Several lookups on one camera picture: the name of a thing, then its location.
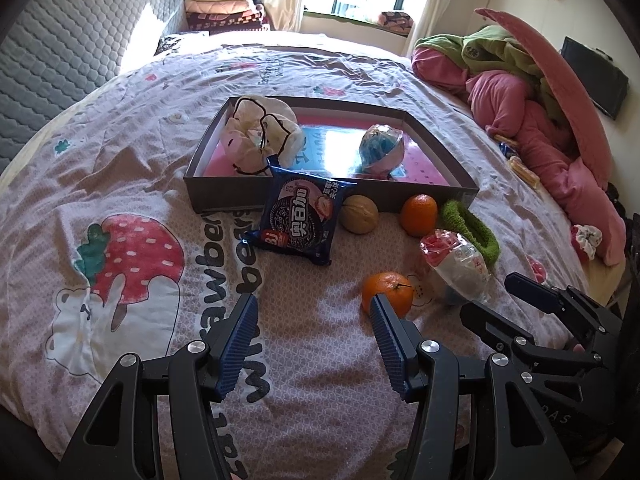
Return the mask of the dark shallow box pink bottom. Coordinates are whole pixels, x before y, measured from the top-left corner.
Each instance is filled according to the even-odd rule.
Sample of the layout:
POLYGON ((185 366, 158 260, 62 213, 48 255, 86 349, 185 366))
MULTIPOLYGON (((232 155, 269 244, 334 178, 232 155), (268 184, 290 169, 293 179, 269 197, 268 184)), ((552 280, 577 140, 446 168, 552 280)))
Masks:
MULTIPOLYGON (((404 110, 372 104, 284 96, 305 143, 292 169, 326 178, 352 181, 354 192, 369 197, 378 210, 397 212, 409 197, 432 196, 439 205, 460 200, 469 205, 478 185, 460 162, 422 122, 404 110), (387 177, 360 171, 359 144, 367 128, 389 125, 402 133, 405 154, 387 177)), ((265 205, 268 174, 244 176, 224 152, 222 133, 241 99, 228 99, 198 144, 184 180, 193 209, 199 214, 218 210, 259 209, 265 205)))

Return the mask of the blue pink toy ball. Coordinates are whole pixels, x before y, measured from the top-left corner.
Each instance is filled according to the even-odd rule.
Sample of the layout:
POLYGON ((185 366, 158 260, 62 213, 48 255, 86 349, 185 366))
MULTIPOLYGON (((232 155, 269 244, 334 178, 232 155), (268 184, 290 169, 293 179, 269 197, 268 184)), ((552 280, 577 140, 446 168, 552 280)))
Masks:
POLYGON ((404 160, 404 133, 390 125, 373 125, 362 136, 358 151, 358 172, 386 179, 404 160))

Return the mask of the green blanket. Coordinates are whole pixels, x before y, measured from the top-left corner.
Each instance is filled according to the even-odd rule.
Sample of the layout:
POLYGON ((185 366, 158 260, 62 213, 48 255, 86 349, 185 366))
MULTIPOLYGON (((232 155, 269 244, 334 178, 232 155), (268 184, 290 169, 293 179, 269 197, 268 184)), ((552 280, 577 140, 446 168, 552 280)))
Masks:
POLYGON ((466 82, 480 73, 503 70, 530 84, 535 99, 549 117, 568 126, 542 69, 518 40, 499 25, 485 26, 469 36, 438 34, 421 38, 414 46, 411 67, 423 81, 453 94, 461 94, 466 82))

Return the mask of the folded cloth on windowsill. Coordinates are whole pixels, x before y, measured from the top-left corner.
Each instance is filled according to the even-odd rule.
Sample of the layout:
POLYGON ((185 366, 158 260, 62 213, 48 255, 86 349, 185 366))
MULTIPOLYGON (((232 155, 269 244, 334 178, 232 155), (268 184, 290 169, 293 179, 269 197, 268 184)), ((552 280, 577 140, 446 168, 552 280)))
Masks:
POLYGON ((413 28, 413 19, 402 11, 386 11, 378 16, 378 26, 393 34, 407 37, 413 28))

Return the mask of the red white toy ball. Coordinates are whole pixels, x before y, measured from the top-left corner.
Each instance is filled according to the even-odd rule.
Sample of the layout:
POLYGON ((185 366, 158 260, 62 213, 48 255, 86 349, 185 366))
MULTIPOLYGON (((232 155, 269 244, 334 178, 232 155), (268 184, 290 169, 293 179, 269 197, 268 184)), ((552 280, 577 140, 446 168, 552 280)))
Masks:
POLYGON ((459 233, 436 229, 420 240, 423 281, 450 306, 487 297, 490 273, 477 248, 459 233))

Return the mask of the yellow biscuit packet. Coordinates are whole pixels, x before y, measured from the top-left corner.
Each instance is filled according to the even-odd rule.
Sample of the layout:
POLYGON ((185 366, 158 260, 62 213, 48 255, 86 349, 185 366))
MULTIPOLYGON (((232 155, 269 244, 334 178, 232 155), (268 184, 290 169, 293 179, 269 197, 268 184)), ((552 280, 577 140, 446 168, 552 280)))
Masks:
POLYGON ((502 136, 501 134, 498 134, 498 133, 494 135, 494 139, 499 143, 504 143, 506 145, 509 145, 510 148, 514 148, 514 150, 520 147, 520 144, 518 143, 517 140, 506 138, 505 136, 502 136))
POLYGON ((538 188, 540 185, 539 177, 532 170, 529 170, 518 156, 511 156, 508 159, 508 165, 514 174, 516 174, 530 188, 533 190, 538 188))

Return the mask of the blue cookie snack packet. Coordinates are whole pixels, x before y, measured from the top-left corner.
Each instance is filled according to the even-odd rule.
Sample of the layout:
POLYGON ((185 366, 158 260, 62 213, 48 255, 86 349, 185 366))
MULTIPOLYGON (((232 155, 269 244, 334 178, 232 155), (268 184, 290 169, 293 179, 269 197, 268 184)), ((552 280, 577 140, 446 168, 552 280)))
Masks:
POLYGON ((356 184, 285 169, 274 155, 267 162, 272 179, 266 204, 258 227, 245 232, 242 240, 327 266, 338 214, 356 184))

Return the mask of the blue candy wrapper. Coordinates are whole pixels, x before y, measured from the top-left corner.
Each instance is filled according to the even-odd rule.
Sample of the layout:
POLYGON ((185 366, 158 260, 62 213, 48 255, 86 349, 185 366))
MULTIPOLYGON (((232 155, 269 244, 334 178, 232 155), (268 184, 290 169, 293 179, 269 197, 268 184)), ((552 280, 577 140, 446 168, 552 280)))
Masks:
POLYGON ((502 151, 502 154, 506 159, 511 159, 512 157, 518 157, 518 153, 514 150, 514 148, 511 148, 509 144, 506 144, 504 142, 499 142, 498 147, 500 148, 500 151, 502 151))

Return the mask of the brown walnut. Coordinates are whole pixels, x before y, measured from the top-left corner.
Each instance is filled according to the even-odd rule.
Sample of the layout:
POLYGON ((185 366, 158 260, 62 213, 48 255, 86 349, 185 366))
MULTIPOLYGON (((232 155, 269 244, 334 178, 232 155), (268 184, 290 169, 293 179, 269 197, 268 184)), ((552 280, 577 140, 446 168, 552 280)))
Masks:
POLYGON ((352 234, 368 234, 378 226, 378 207, 363 195, 352 195, 344 200, 338 220, 352 234))

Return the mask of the pink quilt pile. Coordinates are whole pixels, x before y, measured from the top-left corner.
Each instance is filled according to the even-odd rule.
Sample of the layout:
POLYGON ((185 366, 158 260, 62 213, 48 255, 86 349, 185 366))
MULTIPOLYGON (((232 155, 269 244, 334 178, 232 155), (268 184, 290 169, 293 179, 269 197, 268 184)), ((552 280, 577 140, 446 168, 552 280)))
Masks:
POLYGON ((533 87, 503 70, 488 70, 468 80, 461 94, 477 125, 517 140, 518 157, 540 179, 568 220, 602 232, 597 256, 607 266, 625 258, 626 226, 606 189, 613 157, 596 107, 574 70, 532 26, 508 12, 481 8, 489 25, 499 25, 518 40, 548 79, 568 126, 554 122, 535 99, 533 87))

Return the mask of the folded blankets stack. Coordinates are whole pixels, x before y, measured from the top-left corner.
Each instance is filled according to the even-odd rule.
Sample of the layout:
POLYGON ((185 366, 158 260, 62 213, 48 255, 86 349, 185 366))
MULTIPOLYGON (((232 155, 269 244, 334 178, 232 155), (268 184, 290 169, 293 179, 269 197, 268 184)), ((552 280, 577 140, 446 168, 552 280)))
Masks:
POLYGON ((271 21, 260 0, 184 0, 186 24, 194 32, 270 30, 271 21))

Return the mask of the black television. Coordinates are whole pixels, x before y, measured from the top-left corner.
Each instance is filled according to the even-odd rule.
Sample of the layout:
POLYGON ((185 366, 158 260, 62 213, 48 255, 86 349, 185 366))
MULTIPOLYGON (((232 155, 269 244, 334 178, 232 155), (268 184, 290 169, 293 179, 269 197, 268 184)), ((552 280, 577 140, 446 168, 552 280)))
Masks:
POLYGON ((565 37, 562 58, 587 90, 591 101, 615 120, 628 94, 629 79, 604 52, 565 37))

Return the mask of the cream hair scrunchie bag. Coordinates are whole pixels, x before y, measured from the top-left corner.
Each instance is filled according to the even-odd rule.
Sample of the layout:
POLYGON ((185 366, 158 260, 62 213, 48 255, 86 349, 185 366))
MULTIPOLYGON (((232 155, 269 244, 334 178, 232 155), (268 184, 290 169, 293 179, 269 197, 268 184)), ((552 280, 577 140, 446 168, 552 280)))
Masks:
POLYGON ((291 168, 306 136, 292 108, 266 96, 240 96, 222 129, 220 145, 239 174, 265 174, 274 156, 280 167, 291 168))

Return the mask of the orange tangerine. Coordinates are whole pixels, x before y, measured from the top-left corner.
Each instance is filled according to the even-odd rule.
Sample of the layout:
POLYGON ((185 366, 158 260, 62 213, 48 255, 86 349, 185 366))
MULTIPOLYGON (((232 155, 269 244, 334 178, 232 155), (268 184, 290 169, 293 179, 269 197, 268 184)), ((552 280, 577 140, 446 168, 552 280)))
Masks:
POLYGON ((386 296, 398 318, 404 318, 413 303, 414 289, 408 278, 396 272, 381 272, 368 276, 361 287, 361 309, 369 313, 372 298, 386 296))
POLYGON ((399 215, 400 226, 412 236, 421 238, 436 228, 438 206, 433 197, 419 194, 405 201, 399 215))

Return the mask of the grey quilted headboard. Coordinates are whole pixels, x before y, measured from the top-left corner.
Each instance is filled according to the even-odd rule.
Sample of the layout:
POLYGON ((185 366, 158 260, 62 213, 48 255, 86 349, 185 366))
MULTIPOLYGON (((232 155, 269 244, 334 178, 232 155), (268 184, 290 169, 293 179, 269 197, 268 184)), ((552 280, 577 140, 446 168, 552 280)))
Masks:
POLYGON ((30 0, 1 43, 1 165, 185 24, 184 0, 30 0))

